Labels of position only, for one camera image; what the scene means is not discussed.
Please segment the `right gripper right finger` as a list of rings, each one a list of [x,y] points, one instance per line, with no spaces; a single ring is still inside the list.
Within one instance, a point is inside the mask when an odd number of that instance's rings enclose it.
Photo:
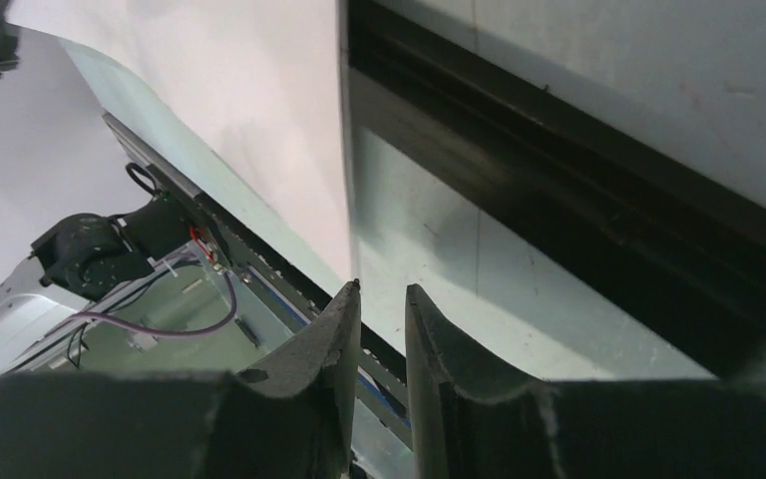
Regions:
[[[405,294],[421,478],[766,478],[766,387],[720,380],[543,381]]]

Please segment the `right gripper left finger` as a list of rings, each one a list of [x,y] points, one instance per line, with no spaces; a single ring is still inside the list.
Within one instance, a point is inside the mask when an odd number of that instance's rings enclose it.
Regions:
[[[351,442],[361,295],[247,369],[0,376],[0,478],[340,478]]]

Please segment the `black picture frame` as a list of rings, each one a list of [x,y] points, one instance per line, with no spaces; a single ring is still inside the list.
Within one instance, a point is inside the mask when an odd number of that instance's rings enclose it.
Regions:
[[[766,361],[766,209],[374,1],[358,123],[720,376]]]

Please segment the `cat photo print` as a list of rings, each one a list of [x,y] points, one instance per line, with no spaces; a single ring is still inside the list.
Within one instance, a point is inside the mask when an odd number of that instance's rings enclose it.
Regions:
[[[327,290],[352,275],[343,1],[15,1],[98,98]]]

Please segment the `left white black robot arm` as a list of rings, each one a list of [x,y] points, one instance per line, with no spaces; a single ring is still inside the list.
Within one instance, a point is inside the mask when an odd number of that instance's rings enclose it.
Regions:
[[[0,374],[184,258],[192,218],[168,192],[151,186],[150,195],[129,213],[68,216],[32,242],[29,255],[0,284]]]

